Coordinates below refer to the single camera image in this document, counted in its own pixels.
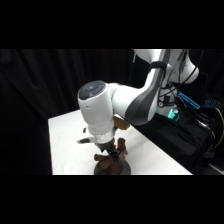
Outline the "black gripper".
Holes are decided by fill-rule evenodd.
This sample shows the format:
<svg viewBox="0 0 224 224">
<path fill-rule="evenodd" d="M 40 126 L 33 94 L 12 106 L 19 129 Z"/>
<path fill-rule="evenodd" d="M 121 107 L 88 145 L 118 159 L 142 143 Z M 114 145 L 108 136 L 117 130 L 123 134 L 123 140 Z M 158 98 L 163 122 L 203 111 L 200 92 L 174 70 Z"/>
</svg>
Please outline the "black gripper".
<svg viewBox="0 0 224 224">
<path fill-rule="evenodd" d="M 97 143 L 96 146 L 100 149 L 101 152 L 107 151 L 108 153 L 108 157 L 112 160 L 120 160 L 121 158 L 121 151 L 120 150 L 115 150 L 115 146 L 114 146 L 115 140 L 112 139 L 109 142 L 106 143 Z"/>
</svg>

